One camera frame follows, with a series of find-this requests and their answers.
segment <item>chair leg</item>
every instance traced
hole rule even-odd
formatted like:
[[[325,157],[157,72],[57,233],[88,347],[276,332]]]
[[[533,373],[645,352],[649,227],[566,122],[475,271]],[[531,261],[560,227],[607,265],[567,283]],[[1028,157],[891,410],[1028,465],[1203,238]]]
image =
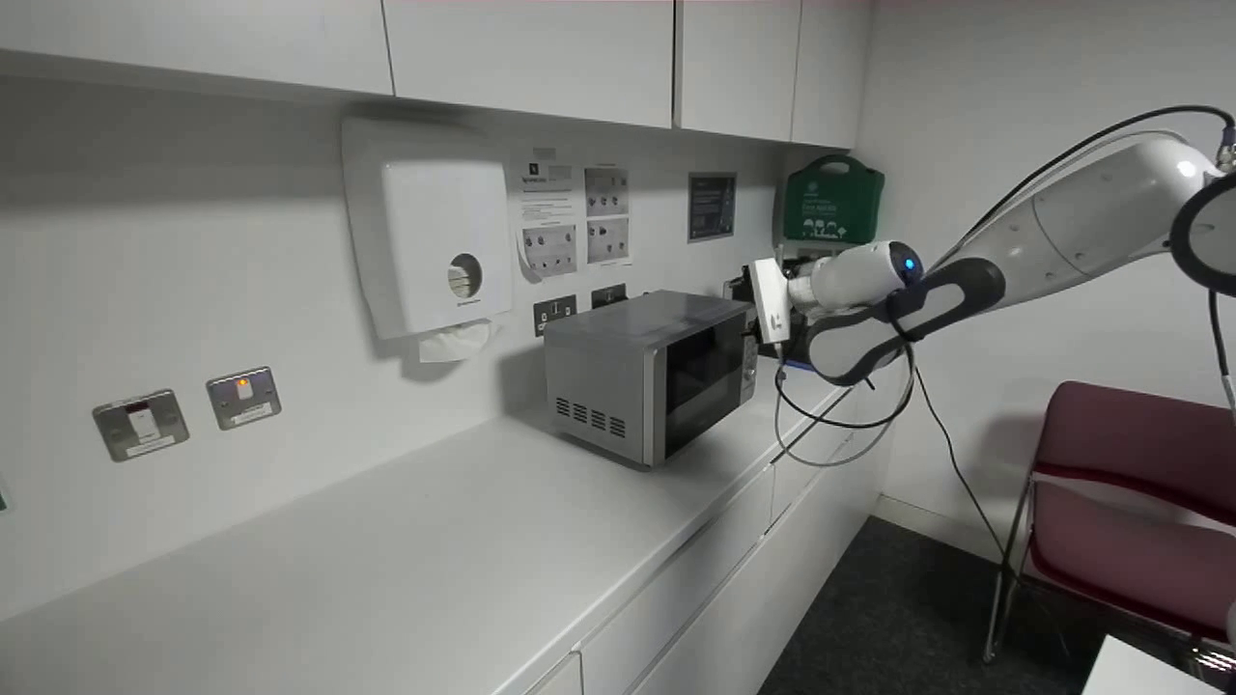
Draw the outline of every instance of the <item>chair leg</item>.
[[[985,660],[997,660],[999,656],[999,646],[1003,646],[1003,632],[1008,632],[1008,616],[1011,616],[1011,603],[1015,603],[1015,590],[1020,590],[1020,575],[1025,575],[1025,567],[1028,567],[1028,557],[1033,552],[1025,552],[1020,557],[1020,565],[1015,565],[1015,571],[1011,571],[1011,579],[1008,579],[1008,590],[1003,590],[1003,606],[997,606],[999,613],[992,616],[992,632],[989,632],[989,650],[985,650]]]
[[[1020,571],[1025,571],[1025,558],[1028,558],[1028,557],[1020,557],[1020,567],[1011,571],[1011,549],[1015,549],[1015,531],[1020,531],[1020,520],[1025,520],[1025,508],[1028,508],[1028,499],[1033,499],[1033,484],[1037,484],[1037,472],[1028,472],[1028,480],[1020,486],[1011,527],[1008,527],[1008,541],[999,549],[992,611],[989,611],[989,632],[985,632],[985,650],[980,650],[985,665],[997,660],[997,651],[999,651],[1003,623],[1008,623],[1008,611],[1011,611],[1011,599],[1015,599],[1015,581],[1020,581]]]
[[[992,588],[992,611],[989,611],[989,635],[985,635],[985,646],[980,646],[980,660],[997,660],[997,632],[999,632],[999,606],[1003,606],[1003,575],[1008,575],[1008,567],[999,565],[997,567],[997,588]]]

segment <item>chair backrest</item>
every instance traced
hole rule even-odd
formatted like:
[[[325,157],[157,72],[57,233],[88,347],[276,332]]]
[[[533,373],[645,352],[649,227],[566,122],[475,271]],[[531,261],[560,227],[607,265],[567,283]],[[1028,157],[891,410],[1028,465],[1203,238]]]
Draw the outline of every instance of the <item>chair backrest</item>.
[[[1130,486],[1236,523],[1236,419],[1230,410],[1064,382],[1037,472]]]

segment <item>cabinet door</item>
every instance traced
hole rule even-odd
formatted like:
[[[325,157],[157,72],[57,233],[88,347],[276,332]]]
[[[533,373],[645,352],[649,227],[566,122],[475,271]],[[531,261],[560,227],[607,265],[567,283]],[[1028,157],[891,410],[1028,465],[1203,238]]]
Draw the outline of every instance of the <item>cabinet door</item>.
[[[799,0],[681,0],[684,131],[787,140]]]
[[[868,0],[804,0],[793,142],[854,145]]]
[[[832,410],[839,419],[858,419],[858,397],[846,397]],[[841,458],[839,447],[854,441],[850,429],[814,424],[804,441],[793,444],[793,454],[774,458],[774,516],[770,527],[799,503],[799,495],[818,480],[822,465],[806,464],[835,464]]]
[[[873,503],[877,465],[822,472],[634,691],[760,691]]]
[[[414,101],[670,127],[671,0],[385,0]]]
[[[378,0],[0,0],[0,50],[392,94]]]
[[[756,472],[714,520],[690,536],[671,565],[653,575],[622,613],[582,646],[589,695],[622,695],[690,613],[756,549],[770,516],[770,472]]]
[[[582,665],[572,651],[533,695],[582,695]]]

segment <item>white wall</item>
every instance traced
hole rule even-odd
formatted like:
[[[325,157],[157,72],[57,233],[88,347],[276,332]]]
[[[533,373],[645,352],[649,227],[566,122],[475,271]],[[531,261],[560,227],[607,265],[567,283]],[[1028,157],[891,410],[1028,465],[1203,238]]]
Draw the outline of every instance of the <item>white wall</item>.
[[[634,261],[519,279],[499,345],[425,370],[367,329],[340,108],[0,79],[0,616],[539,402],[533,296],[714,290],[774,238],[779,149],[473,114],[499,157],[630,167]],[[684,244],[688,171],[739,171],[733,238]],[[286,411],[219,431],[206,378],[262,363]],[[157,384],[195,441],[112,464],[93,404]]]
[[[860,153],[885,236],[940,260],[1011,180],[1144,108],[1236,108],[1231,0],[881,0]],[[1180,118],[1213,145],[1213,122]],[[925,345],[961,465],[1003,516],[1064,378],[1221,402],[1205,293],[1169,260],[978,316]],[[985,549],[925,404],[895,431],[885,512]]]

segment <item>white robotic arm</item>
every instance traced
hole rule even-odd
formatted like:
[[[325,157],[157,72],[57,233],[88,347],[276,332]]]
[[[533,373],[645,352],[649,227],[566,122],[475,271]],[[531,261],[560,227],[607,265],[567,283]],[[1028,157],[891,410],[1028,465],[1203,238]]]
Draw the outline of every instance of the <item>white robotic arm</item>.
[[[917,284],[918,279],[925,260],[909,244],[889,238],[818,260],[804,279],[784,279],[777,260],[756,260],[755,296],[760,339],[784,345],[793,334],[787,306],[804,306],[810,311],[860,308]]]
[[[1191,199],[1198,206],[1198,193],[1213,177],[1221,177],[1221,171],[1203,149],[1180,140],[1144,140],[1015,199],[997,221],[967,236],[925,283],[905,279],[905,290],[889,284],[885,293],[835,308],[839,299],[818,296],[832,283],[814,279],[814,306],[822,299],[835,311],[806,329],[806,360],[822,378],[850,384],[895,360],[913,339],[974,311],[1088,283],[1124,261],[1168,252],[1168,238],[1173,238],[1180,261],[1180,245],[1186,245],[1198,265],[1230,261],[1230,271],[1216,274],[1236,290],[1236,233],[1213,244],[1216,222],[1236,227],[1236,198],[1216,198],[1221,206],[1205,206],[1198,221],[1191,216],[1191,233],[1173,233],[1182,227],[1180,212]],[[777,345],[779,334],[774,325],[779,325],[779,290],[774,265],[755,265],[755,290],[766,339]]]

